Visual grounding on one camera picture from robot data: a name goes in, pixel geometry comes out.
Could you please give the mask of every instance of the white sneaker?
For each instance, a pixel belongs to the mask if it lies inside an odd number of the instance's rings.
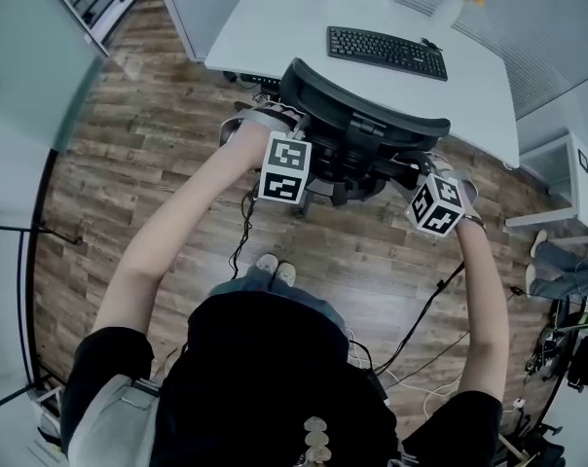
[[[547,240],[547,231],[545,229],[543,229],[536,236],[536,240],[534,241],[532,249],[530,250],[530,256],[535,258],[536,257],[536,247],[538,247],[538,244],[541,244],[541,243],[545,242],[546,240]]]
[[[288,286],[294,287],[296,281],[296,269],[289,263],[281,263],[276,269],[275,277],[285,282]]]
[[[278,258],[273,254],[265,254],[257,260],[255,266],[261,271],[267,271],[270,275],[274,275],[276,267],[278,267]]]
[[[528,267],[526,268],[526,294],[528,294],[528,297],[531,298],[532,297],[532,284],[534,284],[534,281],[536,280],[536,267],[530,263],[528,265]]]

